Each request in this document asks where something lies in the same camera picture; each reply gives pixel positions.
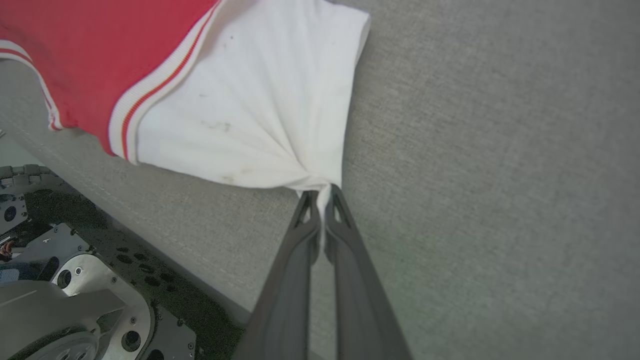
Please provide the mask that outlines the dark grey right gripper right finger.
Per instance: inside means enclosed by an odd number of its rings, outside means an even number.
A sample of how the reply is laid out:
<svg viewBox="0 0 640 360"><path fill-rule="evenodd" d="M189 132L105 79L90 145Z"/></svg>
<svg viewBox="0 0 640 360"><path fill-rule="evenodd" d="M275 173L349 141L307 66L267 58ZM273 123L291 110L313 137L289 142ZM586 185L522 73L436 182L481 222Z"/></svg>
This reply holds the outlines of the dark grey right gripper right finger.
<svg viewBox="0 0 640 360"><path fill-rule="evenodd" d="M325 255L334 267L338 360L413 360L341 189L330 187Z"/></svg>

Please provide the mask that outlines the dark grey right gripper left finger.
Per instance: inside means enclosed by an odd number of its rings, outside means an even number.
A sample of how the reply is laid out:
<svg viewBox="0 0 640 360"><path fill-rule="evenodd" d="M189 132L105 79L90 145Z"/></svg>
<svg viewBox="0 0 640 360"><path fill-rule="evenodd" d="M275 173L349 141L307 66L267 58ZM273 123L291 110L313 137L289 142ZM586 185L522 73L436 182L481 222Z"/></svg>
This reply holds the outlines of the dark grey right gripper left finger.
<svg viewBox="0 0 640 360"><path fill-rule="evenodd" d="M302 194L234 360L308 360L311 268L319 251L318 192Z"/></svg>

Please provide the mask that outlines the red and white shirt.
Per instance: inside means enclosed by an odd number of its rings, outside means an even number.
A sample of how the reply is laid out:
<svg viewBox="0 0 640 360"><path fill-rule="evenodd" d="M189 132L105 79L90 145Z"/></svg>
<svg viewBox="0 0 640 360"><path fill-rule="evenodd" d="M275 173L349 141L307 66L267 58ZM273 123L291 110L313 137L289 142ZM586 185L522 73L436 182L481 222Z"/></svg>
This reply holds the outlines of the red and white shirt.
<svg viewBox="0 0 640 360"><path fill-rule="evenodd" d="M0 0L0 59L35 72L51 130L323 210L370 25L329 0Z"/></svg>

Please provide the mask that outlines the grey fabric sofa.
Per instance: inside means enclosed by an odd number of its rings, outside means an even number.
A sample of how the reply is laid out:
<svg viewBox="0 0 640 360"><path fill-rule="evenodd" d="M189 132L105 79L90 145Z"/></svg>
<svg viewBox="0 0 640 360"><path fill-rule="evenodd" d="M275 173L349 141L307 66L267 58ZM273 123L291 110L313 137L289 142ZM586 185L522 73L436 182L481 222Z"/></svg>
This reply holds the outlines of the grey fabric sofa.
<svg viewBox="0 0 640 360"><path fill-rule="evenodd" d="M414 360L640 360L640 0L329 0L370 14L342 182ZM0 129L245 322L299 194Z"/></svg>

